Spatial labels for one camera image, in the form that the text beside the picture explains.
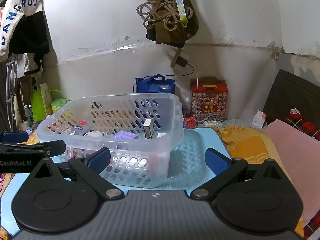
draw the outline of pink mat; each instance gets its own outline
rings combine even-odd
[[[303,223],[307,224],[320,210],[320,141],[280,120],[265,132],[303,201]]]

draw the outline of blue table surface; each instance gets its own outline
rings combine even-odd
[[[181,142],[171,151],[167,180],[156,188],[146,189],[117,185],[125,194],[130,189],[143,190],[177,190],[191,191],[204,184],[215,174],[205,165],[204,155],[208,148],[214,148],[223,155],[230,157],[223,142],[211,128],[184,130]],[[17,223],[11,212],[13,197],[28,177],[28,173],[16,174],[1,197],[1,226],[12,236],[19,232]]]

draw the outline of plastic basket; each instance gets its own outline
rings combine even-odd
[[[144,139],[143,123],[153,120],[160,138]],[[74,126],[87,122],[95,131],[133,132],[140,139],[116,139],[71,135]],[[170,151],[183,136],[182,104],[169,93],[145,93],[86,97],[69,102],[37,128],[39,141],[63,140],[67,161],[108,147],[111,160],[100,174],[113,184],[152,188],[167,178]]]

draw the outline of red box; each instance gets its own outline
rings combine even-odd
[[[198,83],[197,89],[197,84],[195,83],[191,88],[191,92],[191,116],[195,117],[197,122],[206,117],[208,117],[208,120],[213,120],[211,114],[216,114],[218,118],[224,120],[228,96],[227,84]]]
[[[196,118],[194,116],[188,116],[183,118],[183,128],[196,128]]]

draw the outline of brown cord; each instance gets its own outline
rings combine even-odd
[[[144,7],[148,8],[149,11],[143,13],[142,10]],[[157,12],[159,10],[163,10],[163,8],[165,8],[168,12],[165,13],[164,15],[160,16]],[[186,6],[185,9],[186,9],[186,14],[187,14],[187,19],[190,19],[193,16],[193,10],[188,6]],[[163,21],[164,28],[167,31],[174,31],[178,27],[178,24],[181,22],[176,0],[148,1],[143,4],[140,4],[137,7],[137,13],[143,19],[143,26],[147,30],[151,30],[155,26],[156,22]],[[173,28],[169,28],[168,24],[172,24],[175,26]]]

